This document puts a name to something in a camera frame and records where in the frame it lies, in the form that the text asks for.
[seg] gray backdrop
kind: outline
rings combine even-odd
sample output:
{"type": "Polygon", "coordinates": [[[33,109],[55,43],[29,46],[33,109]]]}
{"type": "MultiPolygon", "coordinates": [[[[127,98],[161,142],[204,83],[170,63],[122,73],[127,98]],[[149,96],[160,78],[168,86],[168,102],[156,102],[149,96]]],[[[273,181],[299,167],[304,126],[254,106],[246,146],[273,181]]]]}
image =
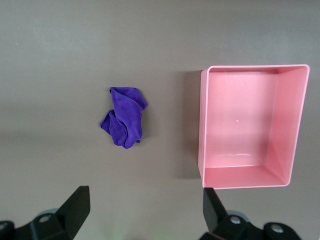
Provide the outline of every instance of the gray backdrop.
{"type": "Polygon", "coordinates": [[[0,219],[21,226],[89,185],[77,240],[198,239],[200,71],[308,64],[291,184],[217,193],[257,227],[319,239],[319,23],[317,0],[2,0],[0,219]],[[111,86],[149,103],[129,150],[99,127],[111,86]]]}

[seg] pink plastic bin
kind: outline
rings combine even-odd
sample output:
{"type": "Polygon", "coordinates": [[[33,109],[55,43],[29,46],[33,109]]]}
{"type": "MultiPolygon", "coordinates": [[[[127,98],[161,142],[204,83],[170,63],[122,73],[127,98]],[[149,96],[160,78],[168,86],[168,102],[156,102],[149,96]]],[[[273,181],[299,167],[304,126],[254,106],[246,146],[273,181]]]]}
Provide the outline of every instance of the pink plastic bin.
{"type": "Polygon", "coordinates": [[[202,71],[198,167],[203,187],[290,183],[309,71],[308,65],[202,71]]]}

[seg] microfiber towel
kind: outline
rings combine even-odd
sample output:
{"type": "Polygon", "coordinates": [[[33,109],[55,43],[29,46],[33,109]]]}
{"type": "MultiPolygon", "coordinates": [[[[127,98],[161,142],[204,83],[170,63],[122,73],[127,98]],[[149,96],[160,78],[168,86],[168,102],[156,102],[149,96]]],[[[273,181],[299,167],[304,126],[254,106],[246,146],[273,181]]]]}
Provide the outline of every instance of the microfiber towel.
{"type": "Polygon", "coordinates": [[[147,102],[135,87],[111,87],[114,109],[107,112],[100,127],[111,135],[113,143],[125,149],[140,143],[141,118],[147,102]]]}

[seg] crumpled cloth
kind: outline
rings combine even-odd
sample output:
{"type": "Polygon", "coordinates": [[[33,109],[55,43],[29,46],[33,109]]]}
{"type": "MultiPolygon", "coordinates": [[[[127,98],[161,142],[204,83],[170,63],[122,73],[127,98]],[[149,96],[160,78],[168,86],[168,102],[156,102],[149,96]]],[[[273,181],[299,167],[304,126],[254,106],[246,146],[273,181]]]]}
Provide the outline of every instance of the crumpled cloth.
{"type": "Polygon", "coordinates": [[[106,113],[100,127],[111,135],[113,143],[125,149],[140,143],[142,111],[148,103],[135,87],[111,87],[114,109],[106,113]]]}

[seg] screw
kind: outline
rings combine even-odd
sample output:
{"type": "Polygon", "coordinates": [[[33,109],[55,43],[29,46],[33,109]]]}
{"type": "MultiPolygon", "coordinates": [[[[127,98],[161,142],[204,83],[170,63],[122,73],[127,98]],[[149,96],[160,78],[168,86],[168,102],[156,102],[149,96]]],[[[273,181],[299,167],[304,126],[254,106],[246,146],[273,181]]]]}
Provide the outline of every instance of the screw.
{"type": "Polygon", "coordinates": [[[230,221],[231,221],[233,224],[240,224],[240,223],[241,223],[240,218],[238,218],[237,216],[232,216],[232,217],[230,218],[230,221]]]}
{"type": "Polygon", "coordinates": [[[272,225],[271,225],[271,229],[272,229],[273,231],[275,231],[276,233],[278,233],[278,234],[282,234],[282,233],[284,232],[284,230],[282,229],[282,227],[279,226],[279,225],[277,225],[277,224],[272,224],[272,225]]]}
{"type": "Polygon", "coordinates": [[[44,222],[48,221],[50,217],[51,217],[51,215],[43,216],[42,218],[39,219],[39,223],[44,223],[44,222]]]}

